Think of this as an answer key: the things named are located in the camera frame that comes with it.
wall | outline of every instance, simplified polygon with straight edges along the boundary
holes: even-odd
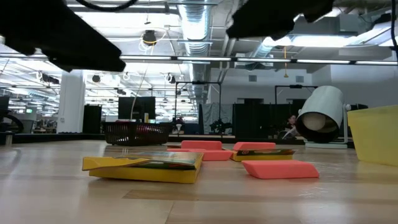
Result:
[[[307,99],[311,93],[303,89],[278,88],[278,103],[287,103],[287,99]],[[262,98],[264,104],[275,103],[273,86],[223,86],[221,102],[225,104],[237,103],[238,98]],[[212,103],[218,102],[218,98],[211,98]]]
[[[361,103],[370,108],[398,105],[397,67],[328,65],[312,75],[312,82],[339,88],[349,104]]]
[[[312,85],[331,85],[331,65],[324,66],[312,74]]]
[[[213,69],[212,80],[218,77],[218,69]],[[262,98],[264,103],[274,103],[276,85],[312,85],[312,74],[306,70],[287,70],[288,78],[285,78],[285,70],[255,70],[249,72],[243,69],[231,69],[228,71],[222,85],[221,102],[226,104],[237,103],[238,98]],[[249,75],[257,75],[257,82],[249,82]],[[304,76],[304,83],[296,83],[296,75]],[[287,103],[286,99],[307,99],[311,93],[307,89],[278,88],[278,103]],[[218,93],[210,91],[209,102],[219,102]]]

white column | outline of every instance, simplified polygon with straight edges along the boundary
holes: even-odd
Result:
[[[63,72],[57,132],[80,133],[83,131],[86,76],[82,70]]]

wooden table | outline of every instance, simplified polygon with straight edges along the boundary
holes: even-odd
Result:
[[[82,157],[165,147],[0,148],[0,223],[398,223],[398,167],[358,162],[352,149],[280,147],[300,149],[295,159],[314,163],[321,177],[259,180],[224,161],[204,162],[196,184],[98,179],[81,171]]]

white cylinder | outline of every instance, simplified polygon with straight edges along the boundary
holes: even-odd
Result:
[[[343,104],[341,90],[333,86],[318,87],[299,112],[297,131],[309,141],[334,140],[343,120]]]

white lamp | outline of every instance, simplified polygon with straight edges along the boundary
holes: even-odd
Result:
[[[306,147],[346,149],[348,142],[347,111],[343,93],[333,86],[318,87],[298,112],[296,129],[306,139]],[[333,142],[344,128],[344,141]]]
[[[178,134],[180,134],[182,124],[176,124],[176,127],[177,127]]]

